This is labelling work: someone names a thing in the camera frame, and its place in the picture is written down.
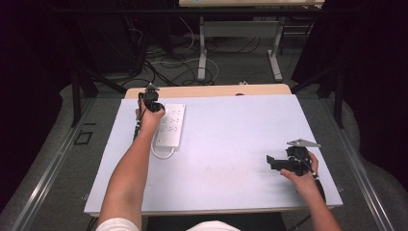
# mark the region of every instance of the black curtain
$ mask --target black curtain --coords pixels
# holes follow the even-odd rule
[[[324,8],[352,9],[360,2],[326,0]],[[359,124],[360,153],[407,190],[408,5],[403,0],[368,1],[361,15],[364,18],[318,19],[293,79],[303,83],[312,78],[337,61],[348,39],[355,41],[345,56],[344,100]],[[368,23],[360,24],[364,19]],[[335,74],[319,82],[332,83]]]
[[[62,106],[69,70],[34,1],[0,7],[0,209],[37,157]]]

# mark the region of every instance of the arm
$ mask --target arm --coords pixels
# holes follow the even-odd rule
[[[157,113],[145,110],[143,102],[141,111],[143,116],[140,132],[111,176],[98,224],[110,218],[126,218],[141,230],[141,202],[147,178],[150,144],[160,119],[165,114],[163,109]]]
[[[318,159],[311,152],[309,152],[309,155],[312,160],[312,170],[318,172]],[[321,197],[310,171],[300,177],[286,169],[282,169],[281,174],[294,183],[297,192],[306,201],[312,215],[312,223],[315,230],[342,230]]]

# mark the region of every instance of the white power strip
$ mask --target white power strip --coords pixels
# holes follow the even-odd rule
[[[184,104],[166,104],[166,114],[162,118],[158,135],[157,147],[178,147],[183,127]]]

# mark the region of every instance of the desk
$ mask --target desk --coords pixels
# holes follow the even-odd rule
[[[141,90],[129,90],[121,102],[89,194],[87,214],[99,216],[110,176],[132,141],[137,103],[131,98]],[[167,160],[150,158],[142,205],[144,215],[306,208],[293,184],[267,164],[267,155],[278,160],[287,159],[287,141],[298,138],[315,141],[296,96],[290,94],[287,86],[161,90],[160,102],[183,103],[186,113],[180,147],[174,155]],[[245,96],[225,96],[237,93]],[[319,158],[320,181],[327,204],[330,207],[342,205],[319,149],[311,147],[309,150]]]
[[[214,8],[214,7],[272,7],[272,6],[303,6],[322,5],[324,0],[180,0],[181,7],[189,8]],[[276,60],[285,18],[279,21],[205,21],[200,17],[200,61],[198,68],[198,80],[205,79],[205,66],[207,50],[205,48],[206,37],[264,37],[273,38],[272,49],[268,50],[270,66],[273,78],[276,82],[282,82],[282,74]]]

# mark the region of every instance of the white sleeve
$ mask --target white sleeve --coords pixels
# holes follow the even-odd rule
[[[215,220],[215,221],[206,221],[195,225],[193,228],[187,231],[240,231],[233,226],[226,224],[224,222]]]
[[[110,218],[101,223],[96,231],[140,231],[129,219]]]

